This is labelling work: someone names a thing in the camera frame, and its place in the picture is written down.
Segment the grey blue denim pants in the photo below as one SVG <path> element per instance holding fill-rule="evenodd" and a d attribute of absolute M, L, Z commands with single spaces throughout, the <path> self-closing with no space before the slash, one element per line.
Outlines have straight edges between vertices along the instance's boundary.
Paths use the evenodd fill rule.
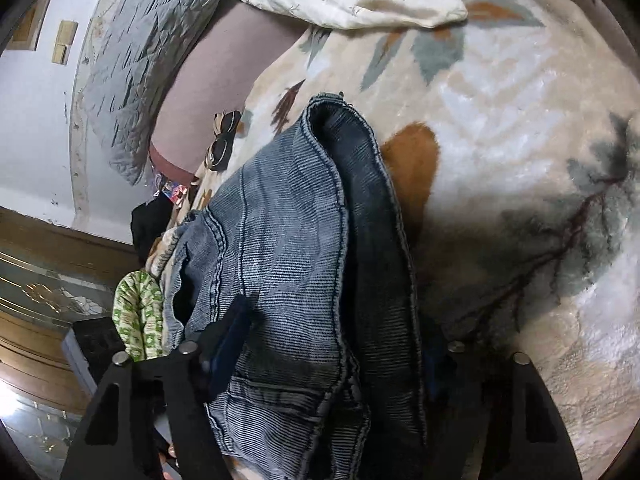
<path fill-rule="evenodd" d="M 254 320 L 207 416 L 266 479 L 414 479 L 426 455 L 416 288 L 374 133 L 320 94 L 186 224 L 165 292 L 178 346 L 247 296 Z"/>

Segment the colourful snack packet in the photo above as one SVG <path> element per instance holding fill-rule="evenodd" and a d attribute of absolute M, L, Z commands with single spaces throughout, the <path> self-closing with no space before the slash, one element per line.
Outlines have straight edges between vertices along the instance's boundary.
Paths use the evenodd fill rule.
<path fill-rule="evenodd" d="M 176 207 L 182 205 L 190 188 L 157 172 L 153 178 L 153 197 L 165 196 Z"/>

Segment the wooden glass cabinet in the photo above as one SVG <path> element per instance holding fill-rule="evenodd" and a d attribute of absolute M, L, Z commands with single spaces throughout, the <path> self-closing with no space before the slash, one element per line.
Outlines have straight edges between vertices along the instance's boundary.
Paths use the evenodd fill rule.
<path fill-rule="evenodd" d="M 1 211 L 1 428 L 39 479 L 60 475 L 89 402 L 63 339 L 110 314 L 137 265 L 129 244 Z"/>

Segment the dark round sunglasses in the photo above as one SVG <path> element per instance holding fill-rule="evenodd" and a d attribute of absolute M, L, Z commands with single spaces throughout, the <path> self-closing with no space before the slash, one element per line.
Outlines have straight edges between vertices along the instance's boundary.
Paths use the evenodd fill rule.
<path fill-rule="evenodd" d="M 221 172 L 227 169 L 240 119 L 241 113 L 238 110 L 215 115 L 214 142 L 209 145 L 204 159 L 208 170 Z"/>

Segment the beige leaf print blanket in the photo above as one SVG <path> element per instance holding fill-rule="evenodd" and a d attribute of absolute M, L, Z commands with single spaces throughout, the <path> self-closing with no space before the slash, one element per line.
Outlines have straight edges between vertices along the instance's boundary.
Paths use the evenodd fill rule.
<path fill-rule="evenodd" d="M 344 92 L 393 178 L 420 311 L 448 339 L 528 354 L 600 479 L 639 419 L 639 58 L 604 0 L 459 1 L 434 29 L 308 29 L 186 211 L 314 94 Z"/>

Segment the black cloth bundle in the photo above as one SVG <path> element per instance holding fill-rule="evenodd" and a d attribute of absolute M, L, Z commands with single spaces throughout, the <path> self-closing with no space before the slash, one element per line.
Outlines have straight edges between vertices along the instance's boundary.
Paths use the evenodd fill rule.
<path fill-rule="evenodd" d="M 151 248 L 168 226 L 174 204 L 165 195 L 159 195 L 131 211 L 130 231 L 132 246 L 140 266 L 144 266 Z"/>

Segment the green white patterned quilt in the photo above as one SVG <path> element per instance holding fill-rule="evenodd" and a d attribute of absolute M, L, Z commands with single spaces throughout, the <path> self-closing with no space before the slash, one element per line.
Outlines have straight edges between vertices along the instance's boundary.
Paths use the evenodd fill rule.
<path fill-rule="evenodd" d="M 145 270 L 128 273 L 115 288 L 112 321 L 136 362 L 164 355 L 163 303 L 160 286 Z"/>

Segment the grey quilted pillow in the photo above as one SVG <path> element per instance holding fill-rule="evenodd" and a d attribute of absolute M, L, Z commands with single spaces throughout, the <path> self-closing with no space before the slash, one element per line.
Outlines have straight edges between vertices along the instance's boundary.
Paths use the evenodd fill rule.
<path fill-rule="evenodd" d="M 142 177 L 155 119 L 220 0 L 120 0 L 85 88 L 88 123 L 110 167 Z"/>

